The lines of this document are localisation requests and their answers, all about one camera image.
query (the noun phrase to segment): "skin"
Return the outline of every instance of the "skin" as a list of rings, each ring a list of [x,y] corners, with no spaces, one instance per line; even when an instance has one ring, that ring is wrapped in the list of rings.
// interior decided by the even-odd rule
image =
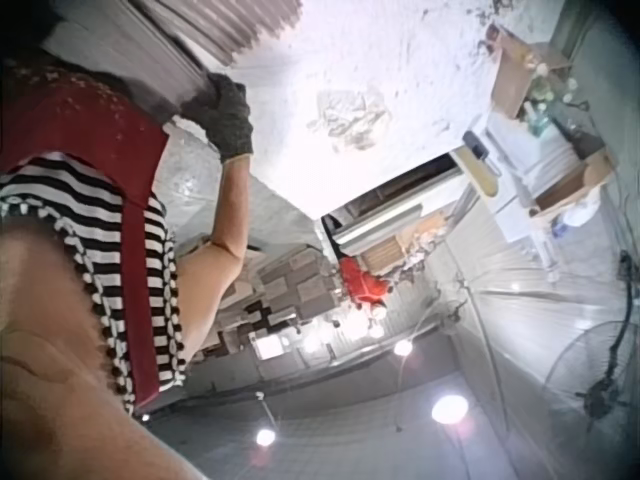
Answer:
[[[211,242],[178,263],[189,359],[242,268],[249,163],[225,164]],[[2,455],[15,478],[205,478],[125,413],[82,281],[32,220],[0,227],[0,329]]]

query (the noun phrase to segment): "green glove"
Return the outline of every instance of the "green glove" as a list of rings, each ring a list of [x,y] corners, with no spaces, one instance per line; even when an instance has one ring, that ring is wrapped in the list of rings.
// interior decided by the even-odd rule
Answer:
[[[182,105],[182,116],[204,128],[209,141],[225,161],[253,153],[249,122],[251,110],[247,104],[247,90],[241,83],[233,83],[226,75],[209,74],[211,90],[199,93]]]

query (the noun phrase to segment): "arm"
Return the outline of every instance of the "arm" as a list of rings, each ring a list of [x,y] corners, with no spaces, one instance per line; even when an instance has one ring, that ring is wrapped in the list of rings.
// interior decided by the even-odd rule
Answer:
[[[178,263],[187,361],[204,342],[224,292],[242,270],[249,234],[249,155],[225,163],[211,242]]]

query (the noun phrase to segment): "electric fan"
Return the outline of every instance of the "electric fan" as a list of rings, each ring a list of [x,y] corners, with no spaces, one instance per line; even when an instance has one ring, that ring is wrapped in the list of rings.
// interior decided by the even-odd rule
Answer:
[[[624,320],[574,340],[543,388],[554,434],[549,452],[559,465],[570,465],[572,479],[618,479],[640,452],[640,337],[631,321],[630,265],[623,255],[621,267],[629,266],[629,275],[621,275],[627,285]]]

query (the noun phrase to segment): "ceiling light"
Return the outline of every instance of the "ceiling light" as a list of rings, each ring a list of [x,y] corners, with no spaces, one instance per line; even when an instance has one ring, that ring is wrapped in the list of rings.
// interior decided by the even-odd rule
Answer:
[[[369,333],[369,317],[361,310],[352,310],[342,323],[342,329],[349,340],[360,340]]]
[[[393,353],[400,355],[401,357],[406,357],[411,353],[411,350],[413,350],[413,343],[411,343],[411,340],[400,340],[393,348]]]
[[[469,411],[469,402],[460,395],[442,397],[431,410],[431,417],[443,425],[455,425]]]
[[[369,335],[371,338],[382,338],[384,337],[384,328],[380,325],[374,325],[369,329]]]
[[[320,348],[320,340],[313,333],[307,335],[307,338],[304,339],[304,351],[307,353],[316,352]]]
[[[276,441],[276,432],[271,429],[263,428],[256,435],[256,443],[261,447],[268,447]]]
[[[282,341],[278,335],[256,338],[253,346],[260,360],[268,360],[269,358],[277,357],[284,353]]]

